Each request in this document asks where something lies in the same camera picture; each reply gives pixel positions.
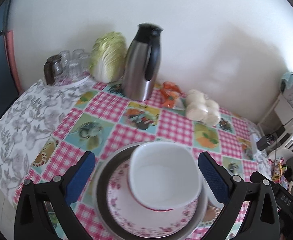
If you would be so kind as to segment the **brown glass jar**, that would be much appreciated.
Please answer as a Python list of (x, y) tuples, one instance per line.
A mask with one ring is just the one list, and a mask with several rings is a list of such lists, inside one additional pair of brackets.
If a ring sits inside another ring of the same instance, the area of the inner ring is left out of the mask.
[(47, 58), (47, 61), (43, 67), (43, 71), (46, 83), (48, 85), (53, 85), (55, 82), (55, 77), (60, 76), (63, 73), (61, 61), (62, 56), (60, 54), (56, 54)]

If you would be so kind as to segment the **colourful candy packet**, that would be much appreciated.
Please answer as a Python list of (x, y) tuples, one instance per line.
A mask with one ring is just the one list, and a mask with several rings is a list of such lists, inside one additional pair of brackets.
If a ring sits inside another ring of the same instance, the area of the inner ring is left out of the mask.
[(280, 183), (282, 173), (283, 173), (283, 170), (282, 170), (281, 161), (276, 161), (272, 166), (271, 181), (273, 181), (274, 183)]

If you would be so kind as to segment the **white shelf unit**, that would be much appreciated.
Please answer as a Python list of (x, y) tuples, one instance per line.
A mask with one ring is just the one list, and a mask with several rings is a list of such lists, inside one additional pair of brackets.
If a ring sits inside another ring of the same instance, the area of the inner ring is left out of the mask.
[(258, 128), (267, 135), (286, 125), (293, 126), (293, 72), (286, 72), (281, 77), (279, 95), (258, 123)]

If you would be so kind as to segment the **black power adapter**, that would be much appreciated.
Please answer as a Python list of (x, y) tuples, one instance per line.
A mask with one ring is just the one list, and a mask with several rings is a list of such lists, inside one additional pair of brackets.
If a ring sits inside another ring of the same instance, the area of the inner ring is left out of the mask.
[(257, 141), (257, 149), (263, 151), (268, 146), (272, 145), (275, 142), (275, 137), (271, 134), (264, 135), (261, 139)]

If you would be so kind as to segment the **napa cabbage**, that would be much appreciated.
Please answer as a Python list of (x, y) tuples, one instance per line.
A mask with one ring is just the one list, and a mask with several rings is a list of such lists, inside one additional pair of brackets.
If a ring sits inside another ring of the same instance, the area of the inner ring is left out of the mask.
[(103, 83), (118, 81), (124, 74), (126, 53), (126, 39), (122, 33), (105, 33), (96, 40), (91, 51), (91, 76)]

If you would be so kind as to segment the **metal round tray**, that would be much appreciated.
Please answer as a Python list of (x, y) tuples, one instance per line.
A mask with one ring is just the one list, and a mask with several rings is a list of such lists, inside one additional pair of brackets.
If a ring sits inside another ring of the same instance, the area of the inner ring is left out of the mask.
[(187, 239), (196, 230), (206, 213), (208, 198), (204, 190), (201, 191), (200, 196), (196, 200), (197, 208), (190, 222), (188, 222), (184, 228), (169, 236), (160, 238), (135, 236), (121, 228), (112, 218), (106, 200), (108, 182), (115, 169), (124, 161), (130, 160), (133, 150), (138, 146), (140, 146), (140, 143), (135, 142), (116, 150), (106, 159), (97, 172), (97, 176), (94, 179), (93, 194), (96, 199), (96, 210), (103, 225), (115, 237), (115, 239)]

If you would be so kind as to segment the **orange snack packet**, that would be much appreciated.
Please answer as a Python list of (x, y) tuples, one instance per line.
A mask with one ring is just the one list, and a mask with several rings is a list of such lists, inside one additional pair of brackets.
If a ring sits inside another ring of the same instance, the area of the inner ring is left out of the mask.
[(160, 89), (162, 96), (162, 107), (174, 109), (177, 106), (178, 99), (182, 95), (182, 91), (178, 85), (171, 81), (165, 81)]

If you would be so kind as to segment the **pink floral plate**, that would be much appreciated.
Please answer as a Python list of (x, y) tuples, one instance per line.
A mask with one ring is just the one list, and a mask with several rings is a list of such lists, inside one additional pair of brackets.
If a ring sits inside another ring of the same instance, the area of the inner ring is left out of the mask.
[(141, 206), (129, 191), (129, 160), (112, 173), (107, 185), (107, 206), (112, 218), (125, 231), (139, 237), (160, 238), (184, 228), (192, 219), (197, 201), (171, 211), (152, 211)]

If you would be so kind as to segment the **white power strip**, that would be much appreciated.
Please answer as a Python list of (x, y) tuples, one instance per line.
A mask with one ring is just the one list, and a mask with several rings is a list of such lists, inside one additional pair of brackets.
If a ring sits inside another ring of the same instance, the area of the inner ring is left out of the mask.
[(257, 147), (257, 142), (259, 141), (259, 136), (256, 133), (252, 133), (249, 136), (250, 142), (251, 142), (251, 150), (252, 150), (252, 156), (253, 160), (257, 160), (257, 157), (260, 155), (260, 151)]

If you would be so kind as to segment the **pink checkered tablecloth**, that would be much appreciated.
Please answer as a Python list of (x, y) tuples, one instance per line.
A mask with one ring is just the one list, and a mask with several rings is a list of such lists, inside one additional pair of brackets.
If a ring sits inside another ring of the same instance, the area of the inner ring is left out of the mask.
[(50, 181), (85, 151), (92, 151), (100, 165), (125, 145), (154, 140), (179, 143), (194, 156), (208, 151), (218, 164), (235, 167), (245, 180), (254, 171), (271, 175), (265, 154), (253, 160), (249, 136), (255, 133), (255, 126), (249, 121), (220, 108), (220, 122), (208, 127), (188, 120), (184, 111), (166, 109), (161, 104), (159, 88), (153, 90), (149, 100), (135, 102), (123, 96), (118, 83), (94, 84), (40, 149), (26, 178), (35, 183)]

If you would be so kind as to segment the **white round glass tray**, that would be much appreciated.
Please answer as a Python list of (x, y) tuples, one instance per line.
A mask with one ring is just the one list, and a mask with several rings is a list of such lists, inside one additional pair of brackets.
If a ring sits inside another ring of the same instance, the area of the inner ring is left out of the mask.
[(89, 72), (84, 72), (79, 75), (77, 78), (73, 78), (70, 76), (66, 76), (62, 74), (60, 76), (55, 77), (55, 82), (53, 84), (54, 87), (73, 87), (82, 84), (83, 82), (89, 80), (91, 74)]

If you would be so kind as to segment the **white bowl with red rim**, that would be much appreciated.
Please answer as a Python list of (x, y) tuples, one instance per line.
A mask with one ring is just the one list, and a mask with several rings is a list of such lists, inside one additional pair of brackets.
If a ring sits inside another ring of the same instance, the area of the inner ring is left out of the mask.
[(137, 202), (156, 211), (183, 207), (202, 190), (200, 171), (190, 150), (166, 141), (146, 142), (133, 150), (128, 182)]

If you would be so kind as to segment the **clear drinking glass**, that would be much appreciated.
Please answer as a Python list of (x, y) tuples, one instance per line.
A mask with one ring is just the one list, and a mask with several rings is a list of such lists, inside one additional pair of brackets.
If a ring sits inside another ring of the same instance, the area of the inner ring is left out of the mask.
[(61, 56), (62, 68), (65, 68), (68, 61), (70, 60), (70, 51), (68, 51), (68, 50), (61, 51), (61, 52), (59, 52), (59, 55)]
[(76, 80), (82, 73), (81, 63), (79, 59), (69, 60), (67, 63), (67, 74), (72, 80)]
[(86, 71), (89, 67), (90, 53), (85, 52), (84, 49), (76, 49), (72, 53), (73, 59), (79, 60), (81, 69)]

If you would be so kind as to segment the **stainless steel thermos jug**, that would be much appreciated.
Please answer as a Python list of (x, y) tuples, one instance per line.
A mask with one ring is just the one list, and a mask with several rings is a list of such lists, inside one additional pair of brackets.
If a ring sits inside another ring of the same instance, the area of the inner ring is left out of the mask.
[(138, 25), (126, 55), (122, 82), (123, 93), (134, 101), (151, 97), (161, 64), (161, 32), (163, 29), (151, 23)]

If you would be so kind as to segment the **grey floral tablecloth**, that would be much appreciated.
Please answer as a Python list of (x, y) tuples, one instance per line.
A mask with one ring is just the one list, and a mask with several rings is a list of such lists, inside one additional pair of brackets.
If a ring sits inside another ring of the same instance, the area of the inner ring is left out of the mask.
[(10, 203), (40, 149), (95, 81), (48, 86), (40, 79), (0, 118), (0, 189)]

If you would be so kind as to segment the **bag of white buns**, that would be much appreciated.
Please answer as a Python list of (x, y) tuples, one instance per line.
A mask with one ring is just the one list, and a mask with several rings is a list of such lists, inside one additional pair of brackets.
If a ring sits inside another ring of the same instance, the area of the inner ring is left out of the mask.
[(187, 92), (185, 105), (185, 116), (189, 120), (202, 122), (207, 126), (216, 126), (221, 120), (219, 104), (199, 90)]

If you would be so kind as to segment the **pale blue bowl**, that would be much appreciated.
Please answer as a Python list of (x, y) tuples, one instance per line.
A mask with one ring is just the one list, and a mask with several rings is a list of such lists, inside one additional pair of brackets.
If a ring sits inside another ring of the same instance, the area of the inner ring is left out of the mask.
[(219, 209), (222, 209), (224, 207), (224, 204), (217, 201), (217, 198), (213, 194), (213, 192), (212, 192), (210, 186), (208, 185), (207, 181), (205, 180), (205, 178), (203, 179), (203, 186), (205, 188), (209, 204), (214, 207), (217, 207)]

